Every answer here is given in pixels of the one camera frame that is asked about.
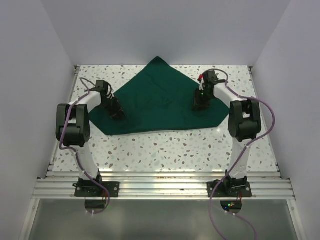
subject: green cloth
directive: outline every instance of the green cloth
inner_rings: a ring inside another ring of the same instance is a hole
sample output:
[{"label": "green cloth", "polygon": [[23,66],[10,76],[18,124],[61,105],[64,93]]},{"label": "green cloth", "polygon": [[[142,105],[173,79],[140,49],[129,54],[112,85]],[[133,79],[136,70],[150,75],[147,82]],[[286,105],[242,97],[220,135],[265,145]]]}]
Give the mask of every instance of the green cloth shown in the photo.
[{"label": "green cloth", "polygon": [[114,93],[127,119],[112,120],[105,109],[98,107],[89,118],[106,135],[219,126],[229,113],[228,107],[213,99],[209,109],[192,111],[198,87],[198,83],[156,57]]}]

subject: power cord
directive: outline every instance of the power cord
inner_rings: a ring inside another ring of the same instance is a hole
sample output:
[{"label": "power cord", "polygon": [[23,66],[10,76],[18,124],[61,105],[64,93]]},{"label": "power cord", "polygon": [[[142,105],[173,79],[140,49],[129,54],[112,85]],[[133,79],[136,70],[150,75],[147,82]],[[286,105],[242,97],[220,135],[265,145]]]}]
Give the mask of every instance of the power cord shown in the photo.
[{"label": "power cord", "polygon": [[66,135],[66,131],[67,131],[67,126],[68,126],[68,122],[70,120],[70,115],[71,115],[71,111],[72,111],[72,108],[77,104],[79,103],[82,99],[84,99],[85,97],[87,97],[89,94],[90,94],[90,88],[84,83],[84,81],[87,81],[88,83],[91,83],[92,85],[96,86],[92,81],[86,79],[86,78],[83,78],[81,77],[80,78],[80,81],[81,83],[85,86],[86,88],[86,94],[79,97],[78,100],[76,100],[68,109],[68,112],[67,112],[67,115],[66,115],[66,119],[65,119],[65,123],[64,123],[64,126],[63,126],[63,130],[62,130],[62,134],[61,134],[61,139],[60,139],[60,143],[59,143],[59,149],[61,150],[70,150],[70,151],[73,151],[74,154],[75,154],[75,158],[76,158],[76,162],[78,164],[78,167],[80,168],[80,170],[84,173],[84,175],[90,179],[90,181],[92,181],[95,185],[97,185],[98,187],[102,188],[103,192],[105,193],[106,197],[107,197],[107,201],[106,203],[104,204],[104,207],[103,209],[101,210],[98,210],[98,211],[88,211],[89,213],[91,213],[92,215],[94,214],[100,214],[102,213],[104,210],[107,209],[107,207],[109,206],[109,203],[110,203],[110,193],[109,191],[104,187],[102,186],[100,183],[98,183],[97,181],[95,181],[87,172],[86,170],[82,167],[81,165],[81,162],[80,162],[80,159],[79,159],[79,155],[78,155],[78,151],[72,147],[72,146],[63,146],[63,142],[64,142],[64,138],[65,138],[65,135]]},{"label": "power cord", "polygon": [[[256,141],[264,138],[264,137],[267,136],[269,133],[271,133],[271,131],[274,129],[275,124],[276,124],[276,116],[275,116],[275,113],[274,113],[274,111],[272,110],[272,108],[271,108],[266,102],[264,102],[264,101],[262,101],[262,100],[260,100],[260,99],[258,99],[258,98],[255,98],[255,97],[241,96],[241,95],[237,94],[234,90],[232,90],[232,89],[228,86],[228,81],[229,81],[229,75],[228,75],[228,73],[226,73],[225,71],[223,71],[223,70],[221,70],[221,69],[216,69],[216,68],[210,69],[210,70],[218,71],[218,72],[224,73],[224,74],[226,75],[225,87],[226,87],[231,93],[233,93],[235,96],[237,96],[237,97],[240,98],[240,99],[247,99],[247,100],[256,100],[256,101],[258,101],[259,103],[265,105],[265,106],[269,109],[269,111],[270,111],[270,113],[271,113],[271,115],[272,115],[272,125],[271,125],[271,127],[269,128],[269,130],[266,131],[266,132],[265,132],[264,134],[262,134],[261,136],[259,136],[259,137],[255,138],[255,139],[251,140],[250,142],[248,142],[248,143],[246,144],[246,146],[243,148],[242,152],[240,153],[239,157],[237,158],[237,160],[234,162],[234,164],[232,165],[232,167],[231,167],[230,170],[228,171],[228,173],[230,174],[231,171],[235,168],[235,166],[236,166],[236,165],[238,164],[238,162],[240,161],[241,157],[244,155],[244,153],[245,153],[245,151],[247,150],[247,148],[249,148],[249,146],[250,146],[251,144],[253,144],[254,142],[256,142]],[[214,229],[217,231],[217,233],[218,233],[224,240],[228,240],[228,239],[227,239],[226,236],[224,236],[223,233],[218,229],[218,227],[217,227],[217,225],[216,225],[216,223],[215,223],[215,221],[214,221],[213,215],[212,215],[212,198],[213,198],[213,196],[214,196],[217,188],[219,187],[219,185],[227,178],[227,176],[228,176],[228,175],[225,175],[225,176],[215,185],[215,187],[213,188],[213,191],[212,191],[212,193],[211,193],[210,200],[209,200],[209,217],[210,217],[211,223],[212,223]],[[233,216],[236,216],[237,218],[239,218],[239,219],[245,221],[247,224],[249,224],[250,227],[252,228],[253,232],[254,232],[254,240],[257,240],[257,239],[258,239],[257,230],[256,230],[256,228],[253,226],[253,224],[252,224],[249,220],[245,219],[243,216],[240,216],[240,215],[238,215],[238,214],[234,214],[234,213],[232,213],[232,212],[228,212],[228,211],[227,211],[227,213],[229,213],[229,214],[231,214],[231,215],[233,215]]]}]

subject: terrazzo surface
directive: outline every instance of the terrazzo surface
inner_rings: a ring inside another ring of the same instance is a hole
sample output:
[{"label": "terrazzo surface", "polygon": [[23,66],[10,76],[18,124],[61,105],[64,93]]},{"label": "terrazzo surface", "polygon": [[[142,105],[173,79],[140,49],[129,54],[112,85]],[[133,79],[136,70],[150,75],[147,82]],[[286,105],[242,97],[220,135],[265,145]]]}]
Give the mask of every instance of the terrazzo surface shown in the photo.
[{"label": "terrazzo surface", "polygon": [[[82,96],[85,87],[80,77],[95,82],[106,80],[117,91],[144,65],[83,65],[72,94],[72,101]],[[229,74],[229,86],[244,96],[255,97],[247,66],[173,65],[181,73],[197,81],[199,74],[218,68]],[[90,148],[95,163],[101,170],[114,172],[219,172],[228,168],[232,152],[232,138],[228,132],[228,117],[219,127],[149,132],[121,136],[106,136],[90,122]],[[277,172],[276,160],[269,139],[255,142],[250,151],[248,171]],[[73,154],[57,150],[53,171],[78,171]]]}]

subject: white wall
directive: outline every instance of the white wall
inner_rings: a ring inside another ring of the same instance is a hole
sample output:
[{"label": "white wall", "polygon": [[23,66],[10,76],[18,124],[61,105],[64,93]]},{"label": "white wall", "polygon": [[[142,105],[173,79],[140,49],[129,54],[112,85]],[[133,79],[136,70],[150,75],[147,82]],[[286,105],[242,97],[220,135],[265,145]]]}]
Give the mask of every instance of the white wall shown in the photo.
[{"label": "white wall", "polygon": [[310,240],[320,238],[319,10],[318,0],[291,0],[253,68],[257,93],[276,114],[272,145]]},{"label": "white wall", "polygon": [[74,65],[252,66],[290,0],[42,0]]},{"label": "white wall", "polygon": [[39,0],[0,2],[0,239],[18,239],[73,66]]}]

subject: robotic arm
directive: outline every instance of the robotic arm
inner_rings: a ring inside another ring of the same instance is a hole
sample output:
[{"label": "robotic arm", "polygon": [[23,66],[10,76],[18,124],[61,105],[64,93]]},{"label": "robotic arm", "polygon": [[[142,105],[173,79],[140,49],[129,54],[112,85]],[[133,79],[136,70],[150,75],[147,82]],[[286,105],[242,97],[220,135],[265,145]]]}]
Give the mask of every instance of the robotic arm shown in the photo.
[{"label": "robotic arm", "polygon": [[[75,102],[68,104],[59,104],[56,114],[56,138],[61,140],[64,125],[67,120],[69,108]],[[89,139],[91,135],[89,113],[95,108],[100,107],[110,115],[112,119],[122,120],[126,117],[118,99],[113,95],[109,83],[103,80],[97,80],[94,88],[90,89],[89,95],[80,100],[71,109],[70,119],[65,129],[63,145],[72,147],[77,151],[75,162],[79,169],[79,179],[73,186],[76,187],[76,197],[101,197],[102,189],[94,184],[88,177],[108,189],[110,197],[117,197],[119,191],[119,182],[103,182],[99,168],[95,164],[90,147]]]},{"label": "robotic arm", "polygon": [[[251,188],[247,182],[247,164],[250,148],[245,151],[237,165],[230,172],[244,147],[261,132],[261,116],[259,102],[251,99],[243,99],[234,95],[225,85],[226,80],[218,79],[216,72],[205,71],[200,75],[199,89],[194,91],[193,110],[201,111],[210,107],[210,100],[220,99],[229,107],[228,131],[232,136],[232,154],[230,164],[226,170],[227,178],[215,192],[214,197],[237,197],[240,193],[243,197],[251,197]],[[214,182],[208,182],[208,194],[210,196]]]}]

